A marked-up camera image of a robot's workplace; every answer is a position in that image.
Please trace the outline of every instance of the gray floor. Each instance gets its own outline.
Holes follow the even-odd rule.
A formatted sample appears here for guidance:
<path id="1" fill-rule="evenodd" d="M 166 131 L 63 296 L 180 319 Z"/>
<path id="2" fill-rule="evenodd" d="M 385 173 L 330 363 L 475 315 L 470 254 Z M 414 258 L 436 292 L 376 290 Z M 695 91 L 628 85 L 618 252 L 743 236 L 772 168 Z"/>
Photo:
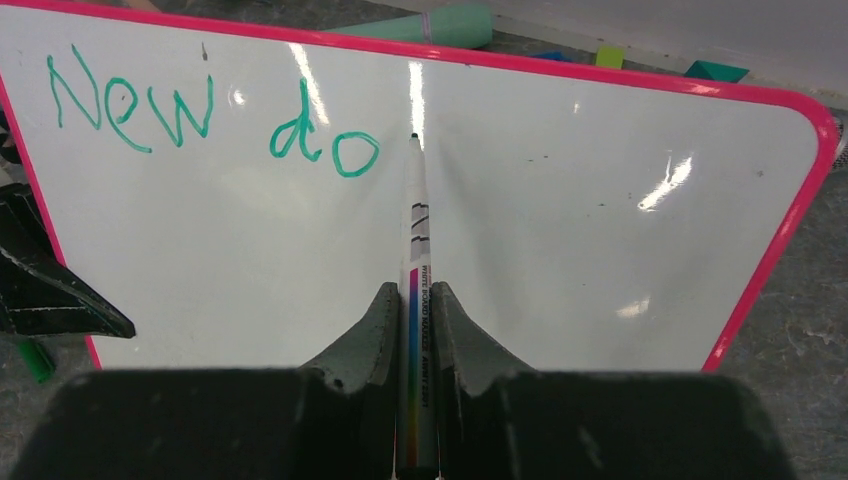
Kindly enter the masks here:
<path id="1" fill-rule="evenodd" d="M 362 0 L 157 1 L 166 11 L 229 20 L 326 29 L 403 16 Z M 489 50 L 551 49 L 577 61 L 592 55 L 497 34 Z M 651 70 L 636 64 L 628 68 Z M 778 263 L 720 371 L 759 393 L 781 432 L 799 478 L 848 478 L 848 174 L 831 175 Z M 56 388 L 91 369 L 81 338 L 49 339 L 55 379 L 38 386 L 12 344 L 0 342 L 0 478 Z"/>

